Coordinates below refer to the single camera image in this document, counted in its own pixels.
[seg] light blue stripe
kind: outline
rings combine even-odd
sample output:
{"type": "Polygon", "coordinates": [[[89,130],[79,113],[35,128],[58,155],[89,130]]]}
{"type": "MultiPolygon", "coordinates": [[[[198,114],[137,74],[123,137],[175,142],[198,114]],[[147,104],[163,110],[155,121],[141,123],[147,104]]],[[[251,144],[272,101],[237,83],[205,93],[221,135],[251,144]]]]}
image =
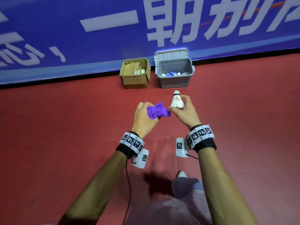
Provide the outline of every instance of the light blue stripe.
{"type": "MultiPolygon", "coordinates": [[[[300,34],[279,37],[274,39],[267,39],[255,42],[240,43],[236,45],[228,45],[216,48],[194,50],[189,52],[191,59],[201,59],[213,55],[238,51],[263,45],[280,43],[284,41],[299,39],[300,34]]],[[[146,57],[151,64],[154,64],[154,56],[146,57]]],[[[0,84],[20,83],[35,81],[41,79],[50,79],[74,75],[82,75],[88,73],[99,73],[110,70],[119,70],[123,60],[104,61],[87,64],[43,67],[43,68],[30,68],[30,69],[16,69],[16,70],[0,70],[0,84]]]]}

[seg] white lid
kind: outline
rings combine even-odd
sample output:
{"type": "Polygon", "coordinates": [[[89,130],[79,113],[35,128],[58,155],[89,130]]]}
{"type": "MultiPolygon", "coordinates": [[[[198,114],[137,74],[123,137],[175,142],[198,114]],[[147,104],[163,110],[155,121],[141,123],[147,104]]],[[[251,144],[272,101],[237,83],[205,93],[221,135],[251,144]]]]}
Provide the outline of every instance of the white lid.
{"type": "Polygon", "coordinates": [[[185,48],[156,52],[154,55],[155,74],[157,75],[158,63],[160,61],[175,60],[175,59],[182,59],[182,58],[188,58],[188,50],[185,48]]]}

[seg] banner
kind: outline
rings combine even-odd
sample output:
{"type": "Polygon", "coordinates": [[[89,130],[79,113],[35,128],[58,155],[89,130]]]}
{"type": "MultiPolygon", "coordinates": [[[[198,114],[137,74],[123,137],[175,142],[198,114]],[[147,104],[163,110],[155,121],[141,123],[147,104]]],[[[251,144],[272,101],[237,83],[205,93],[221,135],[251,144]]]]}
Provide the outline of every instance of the banner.
{"type": "Polygon", "coordinates": [[[0,0],[0,84],[300,47],[300,0],[0,0]]]}

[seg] white shuttlecock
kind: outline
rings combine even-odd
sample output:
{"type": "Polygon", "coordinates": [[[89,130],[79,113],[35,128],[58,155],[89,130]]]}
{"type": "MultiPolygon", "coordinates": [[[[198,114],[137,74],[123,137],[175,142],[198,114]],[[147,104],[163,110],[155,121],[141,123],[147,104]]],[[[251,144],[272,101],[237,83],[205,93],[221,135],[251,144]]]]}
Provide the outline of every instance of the white shuttlecock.
{"type": "Polygon", "coordinates": [[[181,97],[180,97],[180,93],[179,91],[174,91],[174,94],[173,94],[173,101],[172,101],[172,104],[171,106],[173,107],[176,107],[180,110],[183,110],[184,107],[185,107],[185,104],[183,103],[181,97]]]}

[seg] white shoe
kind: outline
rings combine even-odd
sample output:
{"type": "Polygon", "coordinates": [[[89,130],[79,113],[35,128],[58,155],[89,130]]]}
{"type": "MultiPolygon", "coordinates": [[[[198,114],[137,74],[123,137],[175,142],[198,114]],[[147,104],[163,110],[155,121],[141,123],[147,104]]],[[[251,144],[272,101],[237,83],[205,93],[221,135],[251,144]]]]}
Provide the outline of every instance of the white shoe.
{"type": "Polygon", "coordinates": [[[180,171],[180,172],[178,173],[178,175],[177,175],[176,178],[179,178],[179,177],[185,177],[185,178],[187,178],[187,175],[185,174],[184,171],[180,171]]]}

